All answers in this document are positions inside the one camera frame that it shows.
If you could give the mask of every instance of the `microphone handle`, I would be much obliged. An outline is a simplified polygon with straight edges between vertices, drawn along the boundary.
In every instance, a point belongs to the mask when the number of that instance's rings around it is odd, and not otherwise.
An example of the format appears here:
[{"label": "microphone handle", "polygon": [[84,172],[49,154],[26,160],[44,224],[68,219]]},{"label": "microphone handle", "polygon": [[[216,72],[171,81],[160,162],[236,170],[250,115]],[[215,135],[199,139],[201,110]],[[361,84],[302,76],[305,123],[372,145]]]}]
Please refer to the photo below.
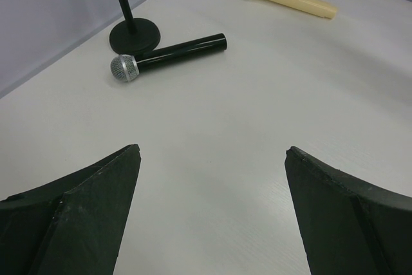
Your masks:
[{"label": "microphone handle", "polygon": [[227,49],[222,33],[134,56],[139,72]]}]

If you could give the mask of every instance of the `microphone head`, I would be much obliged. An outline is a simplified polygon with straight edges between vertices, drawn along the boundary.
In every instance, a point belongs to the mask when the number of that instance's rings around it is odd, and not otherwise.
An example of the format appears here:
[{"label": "microphone head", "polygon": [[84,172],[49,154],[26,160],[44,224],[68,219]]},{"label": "microphone head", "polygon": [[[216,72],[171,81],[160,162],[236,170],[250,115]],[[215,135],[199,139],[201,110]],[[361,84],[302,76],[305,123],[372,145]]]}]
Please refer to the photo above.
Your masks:
[{"label": "microphone head", "polygon": [[131,82],[139,75],[136,59],[130,55],[119,55],[110,64],[113,76],[120,82]]}]

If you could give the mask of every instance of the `round black base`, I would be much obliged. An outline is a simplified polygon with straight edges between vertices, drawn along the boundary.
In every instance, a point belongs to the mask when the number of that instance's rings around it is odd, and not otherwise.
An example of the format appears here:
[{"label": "round black base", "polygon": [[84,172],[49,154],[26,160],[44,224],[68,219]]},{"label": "round black base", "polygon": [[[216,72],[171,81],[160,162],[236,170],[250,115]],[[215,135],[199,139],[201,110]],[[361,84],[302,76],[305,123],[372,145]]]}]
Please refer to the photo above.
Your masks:
[{"label": "round black base", "polygon": [[138,55],[154,50],[160,42],[159,28],[148,19],[134,19],[137,33],[131,35],[126,21],[117,24],[110,33],[110,46],[118,54]]}]

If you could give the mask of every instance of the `black stand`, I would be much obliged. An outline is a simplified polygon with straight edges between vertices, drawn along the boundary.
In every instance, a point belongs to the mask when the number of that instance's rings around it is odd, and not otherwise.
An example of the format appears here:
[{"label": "black stand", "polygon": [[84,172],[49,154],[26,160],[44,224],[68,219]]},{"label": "black stand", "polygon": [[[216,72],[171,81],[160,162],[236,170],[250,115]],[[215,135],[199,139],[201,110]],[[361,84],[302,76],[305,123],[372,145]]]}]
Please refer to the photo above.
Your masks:
[{"label": "black stand", "polygon": [[287,152],[286,174],[313,275],[396,275],[412,270],[412,198]]},{"label": "black stand", "polygon": [[154,50],[160,42],[157,26],[147,19],[134,19],[128,0],[118,0],[125,21],[110,33],[110,46],[118,54],[138,55]]},{"label": "black stand", "polygon": [[0,274],[112,275],[140,167],[137,145],[0,202]]}]

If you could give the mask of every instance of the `table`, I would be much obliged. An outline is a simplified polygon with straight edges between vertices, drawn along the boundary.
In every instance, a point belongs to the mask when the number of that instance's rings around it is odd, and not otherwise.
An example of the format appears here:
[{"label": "table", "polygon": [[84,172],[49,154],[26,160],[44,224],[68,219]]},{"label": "table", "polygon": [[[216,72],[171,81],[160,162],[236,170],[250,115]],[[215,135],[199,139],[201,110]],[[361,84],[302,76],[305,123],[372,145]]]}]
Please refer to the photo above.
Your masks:
[{"label": "table", "polygon": [[0,199],[127,144],[142,166],[116,275],[310,273],[285,151],[412,196],[412,5],[326,0],[327,21],[259,0],[148,0],[160,46],[225,53],[111,76],[110,29],[0,100]]}]

